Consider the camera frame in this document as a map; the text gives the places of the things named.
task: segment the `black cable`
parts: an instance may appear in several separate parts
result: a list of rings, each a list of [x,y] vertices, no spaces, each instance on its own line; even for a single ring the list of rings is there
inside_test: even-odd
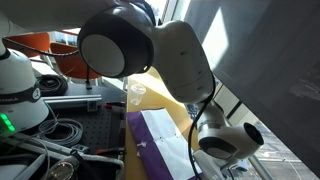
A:
[[[192,131],[193,129],[196,127],[198,120],[200,119],[202,113],[204,112],[204,110],[206,109],[207,105],[211,102],[211,100],[213,99],[214,93],[215,93],[215,89],[216,86],[215,84],[213,84],[213,91],[212,93],[207,97],[207,99],[204,100],[204,105],[202,106],[202,108],[200,109],[199,113],[197,114],[196,118],[194,119],[194,121],[191,124],[190,130],[189,130],[189,134],[188,134],[188,156],[189,156],[189,160],[193,169],[193,172],[196,176],[197,179],[201,180],[201,177],[199,175],[199,173],[197,172],[196,166],[194,164],[193,158],[192,158],[192,153],[191,153],[191,139],[192,139]]]
[[[89,177],[87,178],[92,178],[93,180],[101,180],[99,175],[93,170],[93,168],[87,163],[79,154],[76,150],[71,150],[70,154],[75,157],[79,163],[83,166],[83,168],[88,172]]]
[[[18,43],[16,41],[13,41],[11,39],[8,39],[8,38],[3,38],[4,41],[8,42],[8,43],[11,43],[11,44],[14,44],[14,45],[17,45],[17,46],[20,46],[28,51],[32,51],[32,52],[35,52],[35,53],[38,53],[38,54],[42,54],[42,55],[45,55],[45,56],[50,56],[50,57],[62,57],[62,58],[66,58],[66,57],[71,57],[71,56],[75,56],[75,55],[78,55],[79,54],[79,51],[76,50],[74,52],[71,52],[71,53],[66,53],[66,54],[54,54],[54,53],[47,53],[47,52],[43,52],[43,51],[40,51],[40,50],[37,50],[37,49],[34,49],[32,47],[29,47],[27,45],[24,45],[24,44],[21,44],[21,43]]]
[[[229,173],[230,173],[231,179],[232,179],[232,180],[234,180],[234,176],[233,176],[233,174],[232,174],[232,172],[231,172],[230,168],[228,168],[228,171],[229,171]]]
[[[224,180],[228,179],[228,176],[227,176],[227,175],[225,175],[225,174],[223,174],[223,173],[221,173],[221,174],[222,174]]]
[[[229,114],[227,115],[227,119],[230,119],[231,116],[239,109],[239,107],[241,106],[242,102],[238,101],[237,104],[232,108],[232,110],[229,112]]]
[[[37,77],[37,87],[40,88],[42,96],[60,96],[68,89],[68,82],[57,75],[42,75]]]
[[[223,86],[224,86],[224,85],[221,85],[221,86],[220,86],[219,90],[217,91],[216,95],[215,95],[213,98],[216,98],[216,97],[217,97],[217,95],[219,94],[219,92],[220,92],[220,90],[222,89]]]

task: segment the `sunlight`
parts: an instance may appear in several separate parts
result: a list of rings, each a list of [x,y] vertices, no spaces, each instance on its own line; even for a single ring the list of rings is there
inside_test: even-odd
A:
[[[202,46],[207,55],[211,70],[215,69],[229,47],[221,8],[218,9]]]
[[[182,135],[180,129],[179,129],[177,126],[175,127],[175,133],[176,133],[176,136],[177,136],[177,137]]]
[[[181,21],[183,21],[184,18],[186,17],[189,5],[190,5],[190,0],[183,0],[183,8],[181,11],[181,16],[180,16]]]
[[[156,20],[162,19],[167,0],[146,0],[150,4]]]
[[[148,73],[144,74],[134,74],[130,76],[131,80],[139,82],[139,84],[151,89],[152,91],[158,93],[159,95],[165,97],[173,103],[185,108],[184,104],[177,102],[172,95],[169,93],[168,89],[164,85],[161,79],[158,79]]]

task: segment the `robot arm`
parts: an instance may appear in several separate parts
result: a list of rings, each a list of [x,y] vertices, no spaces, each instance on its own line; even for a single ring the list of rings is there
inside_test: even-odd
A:
[[[155,27],[141,8],[117,0],[0,0],[0,4],[1,37],[81,27],[81,56],[103,76],[125,77],[154,66],[177,101],[199,106],[215,90],[206,55],[187,23],[174,21]],[[4,53],[0,43],[0,55]],[[263,144],[254,126],[229,127],[213,99],[197,130],[199,145],[206,153],[232,163],[252,155]]]

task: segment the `cable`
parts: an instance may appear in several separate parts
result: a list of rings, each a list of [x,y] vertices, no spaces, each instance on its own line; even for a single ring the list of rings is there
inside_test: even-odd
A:
[[[66,53],[66,54],[54,54],[54,53],[47,53],[47,52],[43,52],[43,51],[40,51],[40,50],[37,50],[37,49],[34,49],[32,47],[29,47],[27,45],[24,45],[24,44],[21,44],[21,43],[18,43],[16,41],[13,41],[11,39],[8,39],[8,38],[3,38],[4,41],[7,41],[8,43],[11,43],[11,44],[14,44],[14,45],[17,45],[17,46],[20,46],[28,51],[32,51],[32,52],[35,52],[35,53],[39,53],[39,54],[42,54],[42,55],[45,55],[45,56],[50,56],[50,57],[62,57],[62,58],[66,58],[66,57],[71,57],[71,56],[75,56],[77,54],[79,54],[79,51],[76,50],[74,52],[71,52],[71,53]]]
[[[193,158],[192,158],[192,153],[191,153],[191,139],[192,139],[192,131],[193,129],[195,128],[198,120],[200,119],[202,113],[204,112],[204,110],[206,109],[207,105],[210,103],[210,101],[212,100],[213,96],[214,96],[214,93],[215,93],[215,84],[213,85],[213,91],[211,92],[211,94],[205,99],[204,101],[204,105],[201,107],[199,113],[197,114],[196,118],[194,119],[194,121],[192,122],[191,124],[191,127],[190,127],[190,130],[189,130],[189,133],[188,133],[188,155],[189,155],[189,160],[190,160],[190,163],[191,163],[191,166],[192,166],[192,169],[193,169],[193,172],[196,176],[197,179],[201,180],[201,177],[199,175],[199,173],[197,172],[197,169],[196,169],[196,166],[194,164],[194,161],[193,161]]]
[[[231,109],[229,114],[227,115],[227,119],[230,119],[232,115],[239,109],[239,107],[242,105],[241,101],[238,101],[237,104]]]
[[[49,151],[48,151],[48,148],[45,144],[43,144],[43,142],[37,140],[37,139],[32,139],[32,137],[29,137],[29,138],[16,138],[16,137],[12,137],[12,138],[6,138],[8,139],[7,141],[5,142],[8,142],[8,141],[12,141],[12,140],[18,140],[19,143],[17,143],[16,145],[14,145],[9,151],[7,151],[6,154],[9,154],[12,150],[14,150],[15,148],[17,148],[21,143],[25,142],[25,141],[28,141],[28,140],[32,140],[32,141],[35,141],[37,143],[39,143],[41,146],[43,146],[43,148],[45,149],[45,155],[47,157],[47,170],[46,170],[46,175],[45,175],[45,180],[48,179],[48,175],[49,175],[49,170],[50,170],[50,157],[49,157]]]
[[[33,136],[38,136],[43,140],[46,140],[61,146],[66,146],[66,147],[71,147],[77,144],[82,137],[82,133],[83,133],[82,125],[73,119],[68,119],[68,118],[57,119],[57,116],[53,112],[52,108],[46,102],[44,103],[46,104],[50,113],[52,114],[53,119],[42,122],[38,127],[39,133],[36,133]],[[48,138],[46,135],[54,133],[54,131],[58,126],[63,126],[70,129],[70,133],[68,134],[68,136],[63,139]]]
[[[39,131],[44,131],[48,128],[51,127],[51,124],[54,123],[55,120],[47,120],[44,121],[43,123],[40,124],[39,126]],[[82,137],[82,132],[83,132],[83,128],[82,125],[73,120],[73,119],[67,119],[67,118],[62,118],[62,119],[58,119],[58,124],[55,128],[55,130],[57,129],[57,127],[62,126],[62,127],[66,127],[70,130],[69,134],[67,135],[67,137],[62,138],[62,139],[51,139],[49,137],[47,137],[47,134],[51,134],[51,133],[41,133],[39,135],[39,137],[43,140],[61,145],[61,146],[66,146],[66,147],[71,147],[73,145],[76,145],[81,137]]]
[[[221,85],[221,86],[220,86],[220,88],[218,89],[216,95],[215,95],[213,98],[216,98],[216,97],[217,97],[217,95],[219,94],[219,92],[221,91],[221,89],[222,89],[223,86],[224,86],[224,85]]]
[[[231,179],[232,179],[232,180],[234,180],[234,176],[233,176],[233,174],[232,174],[232,172],[231,172],[230,168],[228,168],[228,171],[229,171],[229,174],[230,174],[230,176],[231,176]]]
[[[37,77],[37,87],[40,88],[42,96],[60,96],[68,89],[68,82],[57,75],[42,75]]]

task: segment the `table surface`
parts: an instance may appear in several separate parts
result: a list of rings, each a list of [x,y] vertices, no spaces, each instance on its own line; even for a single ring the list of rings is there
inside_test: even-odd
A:
[[[69,83],[68,90],[64,96],[77,96],[77,95],[97,95],[100,94],[102,98],[102,104],[106,102],[125,102],[127,94],[116,87],[103,87],[103,86],[92,86],[92,89],[87,90],[84,84]],[[112,122],[110,124],[110,139],[108,143],[109,148],[123,146],[124,135],[121,133],[121,118],[120,118],[120,108],[114,107],[112,109],[111,118]]]
[[[138,106],[130,103],[130,87],[139,83],[146,87],[147,91]],[[158,72],[151,68],[145,74],[135,74],[128,78],[128,94],[127,94],[127,111],[134,112],[142,109],[158,109],[166,108],[173,121],[181,131],[185,139],[191,126],[191,119],[187,113],[184,104],[177,102],[168,92],[161,80]],[[127,155],[125,158],[125,176],[126,179],[144,180],[148,179],[144,170],[142,161],[137,157],[137,147],[133,139],[133,135],[128,123],[126,123],[126,148]],[[193,131],[192,148],[198,149],[197,133]]]

